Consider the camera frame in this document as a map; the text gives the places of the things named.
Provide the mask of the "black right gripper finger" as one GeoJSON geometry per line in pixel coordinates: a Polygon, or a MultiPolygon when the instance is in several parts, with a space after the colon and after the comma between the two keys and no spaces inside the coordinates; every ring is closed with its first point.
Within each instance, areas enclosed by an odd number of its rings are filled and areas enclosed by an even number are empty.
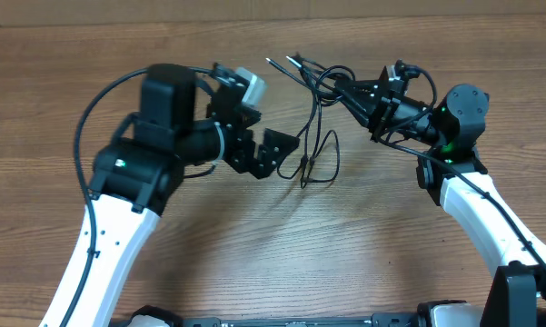
{"type": "Polygon", "coordinates": [[[341,94],[340,102],[362,127],[371,124],[372,104],[365,98],[357,95],[341,94]]]}
{"type": "Polygon", "coordinates": [[[383,88],[379,80],[338,80],[334,83],[335,91],[345,100],[357,103],[379,103],[383,88]]]}

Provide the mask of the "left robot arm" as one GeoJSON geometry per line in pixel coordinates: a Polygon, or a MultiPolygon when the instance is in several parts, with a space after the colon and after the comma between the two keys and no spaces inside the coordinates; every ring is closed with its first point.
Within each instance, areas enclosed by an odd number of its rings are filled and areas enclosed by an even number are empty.
{"type": "Polygon", "coordinates": [[[42,320],[45,326],[105,326],[138,253],[189,165],[219,162],[263,179],[299,144],[266,130],[253,139],[265,81],[244,68],[153,64],[139,71],[141,97],[91,177],[78,179],[84,220],[73,254],[42,320]]]}

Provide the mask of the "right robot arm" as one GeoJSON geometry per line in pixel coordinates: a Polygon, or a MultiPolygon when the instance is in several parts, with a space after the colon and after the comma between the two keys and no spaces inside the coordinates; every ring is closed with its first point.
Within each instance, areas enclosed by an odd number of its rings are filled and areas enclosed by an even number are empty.
{"type": "Polygon", "coordinates": [[[489,95],[457,84],[426,104],[407,95],[410,81],[420,76],[429,73],[399,61],[376,80],[334,82],[339,100],[374,142],[416,156],[418,185],[458,222],[491,274],[481,312],[467,312],[464,302],[424,303],[417,322],[546,326],[546,243],[501,198],[477,150],[489,95]]]}

